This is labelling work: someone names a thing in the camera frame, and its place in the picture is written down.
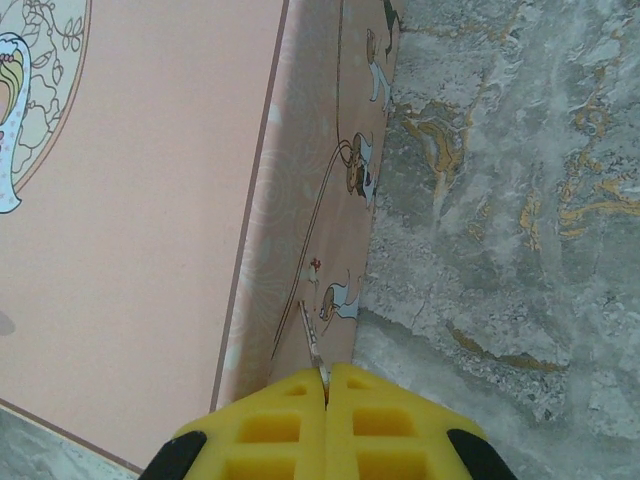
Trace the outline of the pink cartoon tin box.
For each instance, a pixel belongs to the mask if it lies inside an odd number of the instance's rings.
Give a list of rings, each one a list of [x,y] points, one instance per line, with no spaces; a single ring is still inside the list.
[[[0,0],[0,406],[140,468],[350,359],[407,0]]]

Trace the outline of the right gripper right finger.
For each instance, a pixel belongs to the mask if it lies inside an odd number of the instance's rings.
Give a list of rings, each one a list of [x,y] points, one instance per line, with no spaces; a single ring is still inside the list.
[[[325,425],[325,480],[518,480],[477,423],[351,364]]]

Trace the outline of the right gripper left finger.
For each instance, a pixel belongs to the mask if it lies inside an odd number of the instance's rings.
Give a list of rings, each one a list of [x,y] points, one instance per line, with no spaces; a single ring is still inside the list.
[[[301,370],[181,427],[142,480],[325,480],[325,392]]]

